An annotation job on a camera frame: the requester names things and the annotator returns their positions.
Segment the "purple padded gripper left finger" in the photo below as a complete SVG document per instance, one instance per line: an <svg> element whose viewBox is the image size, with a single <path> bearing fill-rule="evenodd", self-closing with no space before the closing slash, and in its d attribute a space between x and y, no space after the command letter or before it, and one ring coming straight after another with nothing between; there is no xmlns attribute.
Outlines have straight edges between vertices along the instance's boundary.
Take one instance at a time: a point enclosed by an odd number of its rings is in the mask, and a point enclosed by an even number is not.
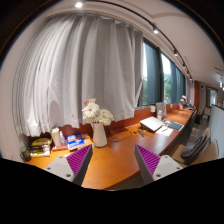
<svg viewBox="0 0 224 224"><path fill-rule="evenodd" d="M68 156L58 156L44 170L81 186L92 154L92 146L88 145Z"/></svg>

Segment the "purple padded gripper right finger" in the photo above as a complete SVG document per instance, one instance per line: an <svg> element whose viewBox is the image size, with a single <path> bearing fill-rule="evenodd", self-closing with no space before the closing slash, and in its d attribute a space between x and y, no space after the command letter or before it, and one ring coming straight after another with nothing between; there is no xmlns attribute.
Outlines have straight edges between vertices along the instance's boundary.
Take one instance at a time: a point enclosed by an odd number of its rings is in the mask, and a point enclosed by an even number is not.
<svg viewBox="0 0 224 224"><path fill-rule="evenodd" d="M134 154L145 185L182 169L169 155L159 156L140 145L135 145Z"/></svg>

